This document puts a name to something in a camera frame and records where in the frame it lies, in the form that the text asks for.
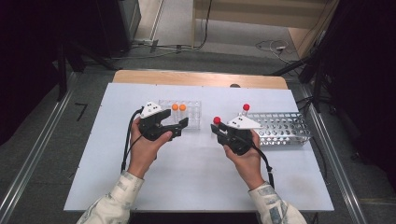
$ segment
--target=white triangular marker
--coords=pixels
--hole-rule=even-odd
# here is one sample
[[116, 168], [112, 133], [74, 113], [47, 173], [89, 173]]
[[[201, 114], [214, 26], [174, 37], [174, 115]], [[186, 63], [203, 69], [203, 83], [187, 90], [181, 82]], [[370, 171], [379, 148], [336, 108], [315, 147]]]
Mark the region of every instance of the white triangular marker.
[[155, 115], [159, 112], [163, 111], [160, 105], [157, 105], [151, 101], [146, 103], [146, 106], [143, 108], [142, 113], [140, 114], [141, 119], [145, 119], [150, 117], [151, 115]]
[[248, 119], [247, 117], [242, 115], [230, 120], [227, 123], [227, 126], [239, 130], [260, 129], [262, 127], [260, 123], [254, 121], [253, 119]]

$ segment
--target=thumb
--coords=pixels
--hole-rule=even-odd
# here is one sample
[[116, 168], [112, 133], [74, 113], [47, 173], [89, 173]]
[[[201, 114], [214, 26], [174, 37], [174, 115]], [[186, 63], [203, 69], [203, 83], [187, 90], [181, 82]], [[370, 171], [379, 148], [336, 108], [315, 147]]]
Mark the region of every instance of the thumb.
[[165, 144], [167, 141], [169, 141], [171, 136], [172, 136], [171, 131], [163, 133], [157, 140], [154, 141], [154, 143], [157, 147], [161, 147], [161, 146], [163, 146], [163, 144]]

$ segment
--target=person's left hand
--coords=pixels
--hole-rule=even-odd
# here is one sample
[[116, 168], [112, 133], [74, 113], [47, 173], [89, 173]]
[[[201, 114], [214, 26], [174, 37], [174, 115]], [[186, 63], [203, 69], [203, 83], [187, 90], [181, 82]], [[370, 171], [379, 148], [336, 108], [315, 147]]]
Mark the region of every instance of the person's left hand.
[[[140, 118], [132, 123], [131, 127], [131, 144], [140, 137], [139, 131]], [[143, 179], [146, 171], [157, 157], [157, 152], [172, 136], [172, 132], [166, 132], [155, 141], [149, 141], [141, 136], [131, 149], [131, 161], [129, 163], [128, 173]]]

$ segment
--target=hand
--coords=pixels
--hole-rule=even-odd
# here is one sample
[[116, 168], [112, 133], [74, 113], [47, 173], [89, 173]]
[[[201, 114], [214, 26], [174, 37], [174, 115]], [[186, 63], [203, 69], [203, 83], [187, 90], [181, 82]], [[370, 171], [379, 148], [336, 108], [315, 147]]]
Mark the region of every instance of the hand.
[[[140, 118], [134, 120], [131, 126], [131, 144], [140, 137]], [[157, 157], [157, 152], [172, 136], [172, 132], [163, 133], [157, 140], [149, 141], [141, 136], [131, 149], [131, 161], [128, 173], [143, 179], [146, 171]]]
[[[259, 135], [251, 131], [253, 135], [253, 143], [256, 147], [260, 146], [260, 137]], [[238, 156], [233, 153], [233, 151], [226, 145], [224, 145], [225, 155], [228, 159], [233, 161], [235, 164], [236, 170], [242, 179], [247, 183], [249, 189], [256, 189], [260, 185], [262, 185], [265, 181], [262, 178], [261, 171], [261, 161], [262, 158], [260, 154], [256, 151], [256, 149], [251, 148], [247, 153], [242, 156]]]

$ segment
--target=person's right hand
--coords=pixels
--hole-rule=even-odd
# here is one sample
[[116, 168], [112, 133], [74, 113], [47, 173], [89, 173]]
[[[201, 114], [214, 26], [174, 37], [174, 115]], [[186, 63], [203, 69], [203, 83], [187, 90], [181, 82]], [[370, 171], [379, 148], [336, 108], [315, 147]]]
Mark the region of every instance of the person's right hand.
[[[251, 133], [253, 135], [252, 140], [254, 145], [256, 147], [259, 147], [259, 135], [253, 130], [251, 130]], [[260, 157], [260, 154], [256, 151], [256, 149], [251, 148], [247, 153], [242, 156], [234, 154], [233, 151], [226, 145], [224, 145], [224, 151], [227, 158], [235, 164], [236, 170], [245, 181], [245, 183], [247, 183], [247, 186], [250, 190], [256, 189], [265, 182], [262, 178], [261, 171], [262, 158]]]

